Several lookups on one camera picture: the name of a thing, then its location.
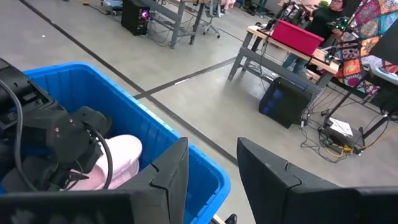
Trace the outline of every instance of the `white paper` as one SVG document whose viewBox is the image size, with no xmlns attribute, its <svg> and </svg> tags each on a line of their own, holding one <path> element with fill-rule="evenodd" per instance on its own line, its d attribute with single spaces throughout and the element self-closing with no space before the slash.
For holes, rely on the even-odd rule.
<svg viewBox="0 0 398 224">
<path fill-rule="evenodd" d="M 348 123 L 339 121 L 334 118 L 329 118 L 329 120 L 333 123 L 330 126 L 331 129 L 339 132 L 340 134 L 343 134 L 344 136 L 348 136 L 350 138 L 353 137 L 353 131 L 351 130 L 351 126 Z"/>
</svg>

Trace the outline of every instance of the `pink slipper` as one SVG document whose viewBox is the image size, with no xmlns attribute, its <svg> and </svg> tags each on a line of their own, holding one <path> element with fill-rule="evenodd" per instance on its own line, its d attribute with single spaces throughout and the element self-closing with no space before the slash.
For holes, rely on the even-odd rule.
<svg viewBox="0 0 398 224">
<path fill-rule="evenodd" d="M 142 152 L 142 144 L 138 138 L 128 134 L 105 139 L 105 141 L 111 150 L 113 161 L 113 176 L 108 189 L 115 189 L 137 175 L 139 170 L 138 158 Z M 80 180 L 71 190 L 102 189 L 108 173 L 108 162 L 102 146 L 101 149 L 104 154 L 87 175 L 89 179 Z"/>
</svg>

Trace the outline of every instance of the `purple light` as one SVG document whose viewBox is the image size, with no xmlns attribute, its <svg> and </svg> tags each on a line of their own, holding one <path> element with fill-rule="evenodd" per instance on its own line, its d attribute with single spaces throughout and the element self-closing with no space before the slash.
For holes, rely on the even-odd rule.
<svg viewBox="0 0 398 224">
<path fill-rule="evenodd" d="M 142 17 L 142 18 L 145 18 L 145 19 L 147 19 L 147 18 L 148 18 L 148 16 L 149 16 L 149 14 L 148 14 L 148 12 L 147 12 L 147 11 L 143 11 L 143 12 L 141 13 L 141 17 Z"/>
</svg>

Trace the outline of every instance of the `bin rim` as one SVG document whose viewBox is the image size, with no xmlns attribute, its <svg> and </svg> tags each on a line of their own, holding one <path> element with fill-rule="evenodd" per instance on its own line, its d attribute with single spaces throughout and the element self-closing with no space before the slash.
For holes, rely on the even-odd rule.
<svg viewBox="0 0 398 224">
<path fill-rule="evenodd" d="M 25 70 L 23 72 L 29 78 L 32 78 L 32 77 L 41 76 L 43 73 L 59 72 L 60 70 L 70 70 L 70 69 L 83 69 L 83 70 L 89 70 L 92 73 L 95 73 L 96 75 L 98 75 L 97 76 L 98 78 L 102 79 L 105 82 L 108 82 L 115 89 L 120 91 L 123 94 L 123 97 L 126 97 L 126 99 L 131 100 L 135 105 L 140 107 L 140 109 L 144 110 L 151 118 L 155 119 L 157 121 L 156 122 L 157 125 L 158 124 L 162 125 L 168 131 L 170 131 L 177 139 L 180 138 L 180 135 L 174 129 L 172 129 L 168 124 L 166 124 L 164 121 L 162 121 L 151 110 L 146 108 L 142 103 L 140 103 L 138 100 L 136 100 L 131 94 L 129 94 L 123 88 L 121 88 L 112 79 L 108 78 L 108 76 L 106 76 L 100 69 L 96 68 L 94 65 L 91 65 L 90 63 L 80 62 L 80 61 L 68 62 L 68 63 L 62 63 L 62 64 L 58 64 L 58 65 L 51 65 L 48 67 L 41 67 L 41 68 Z M 189 150 L 192 150 L 199 157 L 201 157 L 201 159 L 207 161 L 208 168 L 211 169 L 212 171 L 215 171 L 215 172 L 212 172 L 212 174 L 214 174 L 216 176 L 216 178 L 218 179 L 218 182 L 219 182 L 217 190 L 213 193 L 213 196 L 215 194 L 215 197 L 210 197 L 209 200 L 206 202 L 207 206 L 203 207 L 198 212 L 198 214 L 196 214 L 195 218 L 192 220 L 192 222 L 195 222 L 195 223 L 203 223 L 203 222 L 206 222 L 213 218 L 213 215 L 217 212 L 217 210 L 223 204 L 224 200 L 227 198 L 229 192 L 231 191 L 231 180 L 229 179 L 226 171 L 220 165 L 218 165 L 216 162 L 214 162 L 212 159 L 210 159 L 208 156 L 206 156 L 195 145 L 190 143 Z"/>
</svg>

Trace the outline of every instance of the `floor line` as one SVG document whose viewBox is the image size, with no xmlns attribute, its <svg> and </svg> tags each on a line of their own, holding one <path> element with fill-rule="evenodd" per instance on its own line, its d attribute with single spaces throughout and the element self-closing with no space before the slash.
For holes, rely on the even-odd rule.
<svg viewBox="0 0 398 224">
<path fill-rule="evenodd" d="M 43 15 L 39 10 L 37 10 L 35 7 L 30 5 L 28 2 L 25 0 L 19 0 L 23 5 L 28 7 L 31 11 L 36 13 L 39 17 L 41 17 L 43 20 L 48 22 L 52 27 L 57 29 L 60 33 L 62 33 L 66 38 L 70 39 L 73 43 L 75 43 L 77 46 L 79 46 L 82 50 L 84 50 L 86 53 L 90 54 L 93 58 L 95 58 L 99 63 L 103 64 L 105 67 L 110 69 L 112 72 L 114 72 L 117 76 L 122 78 L 127 84 L 131 85 L 133 88 L 135 88 L 137 91 L 141 93 L 145 93 L 144 89 L 141 88 L 139 85 L 135 84 L 133 81 L 131 81 L 127 76 L 123 75 L 119 70 L 114 68 L 111 64 L 103 60 L 100 56 L 96 55 L 93 51 L 91 51 L 88 47 L 84 46 L 82 43 L 80 43 L 78 40 L 76 40 L 74 37 L 72 37 L 69 33 L 64 31 L 61 27 L 58 25 L 54 24 L 48 17 Z M 155 104 L 158 109 L 163 111 L 165 114 L 167 114 L 169 117 L 171 117 L 174 121 L 176 121 L 178 124 L 183 126 L 186 130 L 190 131 L 193 135 L 195 135 L 197 138 L 201 139 L 204 143 L 209 145 L 211 148 L 213 148 L 216 152 L 221 154 L 224 158 L 232 162 L 234 165 L 238 165 L 238 160 L 231 155 L 229 152 L 227 152 L 225 149 L 223 149 L 221 146 L 219 146 L 217 143 L 212 141 L 210 138 L 205 136 L 203 133 L 201 133 L 199 130 L 194 128 L 191 124 L 186 122 L 183 118 L 175 114 L 172 110 L 170 110 L 168 107 L 163 105 L 161 102 L 156 100 L 153 96 L 147 95 L 146 98 Z"/>
<path fill-rule="evenodd" d="M 223 61 L 223 62 L 217 63 L 217 64 L 212 65 L 212 66 L 210 66 L 210 67 L 201 69 L 201 70 L 199 70 L 199 71 L 197 71 L 197 72 L 191 73 L 191 74 L 189 74 L 189 75 L 185 75 L 184 77 L 175 79 L 175 80 L 170 81 L 170 82 L 168 82 L 168 83 L 165 83 L 165 84 L 163 84 L 163 85 L 160 85 L 160 86 L 157 86 L 157 87 L 152 88 L 152 89 L 150 89 L 150 90 L 147 90 L 145 93 L 139 93 L 139 94 L 135 95 L 134 97 L 135 97 L 135 99 L 139 100 L 139 99 L 141 99 L 141 98 L 144 98 L 144 97 L 146 97 L 146 96 L 152 95 L 152 94 L 154 94 L 154 93 L 157 93 L 157 92 L 159 92 L 159 91 L 162 91 L 162 90 L 164 90 L 164 89 L 166 89 L 166 88 L 169 88 L 169 87 L 171 87 L 171 86 L 174 86 L 174 85 L 177 85 L 177 84 L 182 83 L 182 82 L 184 82 L 184 81 L 187 81 L 187 80 L 189 80 L 189 79 L 191 79 L 191 78 L 195 78 L 195 77 L 197 77 L 197 76 L 203 75 L 203 74 L 208 73 L 208 72 L 211 72 L 211 71 L 213 71 L 213 70 L 222 68 L 222 67 L 224 67 L 224 66 L 226 66 L 226 65 L 229 65 L 229 64 L 233 63 L 233 62 L 235 61 L 235 59 L 236 59 L 236 57 L 227 59 L 227 60 L 225 60 L 225 61 Z"/>
<path fill-rule="evenodd" d="M 208 146 L 213 148 L 216 152 L 218 152 L 221 156 L 223 156 L 225 159 L 229 160 L 231 163 L 234 165 L 238 166 L 238 160 L 229 152 L 227 152 L 225 149 L 223 149 L 221 146 L 219 146 L 217 143 L 215 143 L 213 140 L 205 136 L 203 133 L 201 133 L 199 130 L 194 128 L 191 124 L 186 122 L 183 118 L 181 118 L 179 115 L 174 113 L 172 110 L 170 110 L 167 106 L 162 104 L 160 101 L 156 100 L 153 96 L 146 96 L 146 98 L 152 102 L 158 109 L 163 111 L 165 114 L 170 116 L 175 122 L 177 122 L 179 125 L 183 126 L 186 130 L 191 132 L 194 136 L 197 138 L 201 139 L 204 143 L 206 143 Z"/>
<path fill-rule="evenodd" d="M 73 43 L 75 43 L 77 46 L 79 46 L 82 50 L 84 50 L 86 53 L 88 53 L 90 56 L 95 58 L 99 63 L 103 64 L 107 69 L 115 73 L 118 77 L 120 77 L 123 81 L 131 85 L 133 88 L 135 88 L 138 92 L 143 93 L 145 92 L 143 88 L 141 88 L 139 85 L 134 83 L 131 79 L 129 79 L 127 76 L 125 76 L 123 73 L 121 73 L 119 70 L 117 70 L 115 67 L 113 67 L 111 64 L 106 62 L 104 59 L 102 59 L 100 56 L 98 56 L 96 53 L 94 53 L 92 50 L 90 50 L 88 47 L 83 45 L 81 42 L 79 42 L 76 38 L 71 36 L 68 32 L 63 30 L 61 27 L 56 25 L 51 19 L 49 19 L 47 16 L 42 14 L 39 10 L 37 10 L 35 7 L 33 7 L 31 4 L 29 4 L 25 0 L 19 0 L 23 5 L 28 7 L 31 11 L 36 13 L 40 18 L 42 18 L 44 21 L 49 23 L 52 27 L 54 27 L 56 30 L 58 30 L 61 34 L 63 34 L 65 37 L 67 37 L 69 40 L 71 40 Z"/>
</svg>

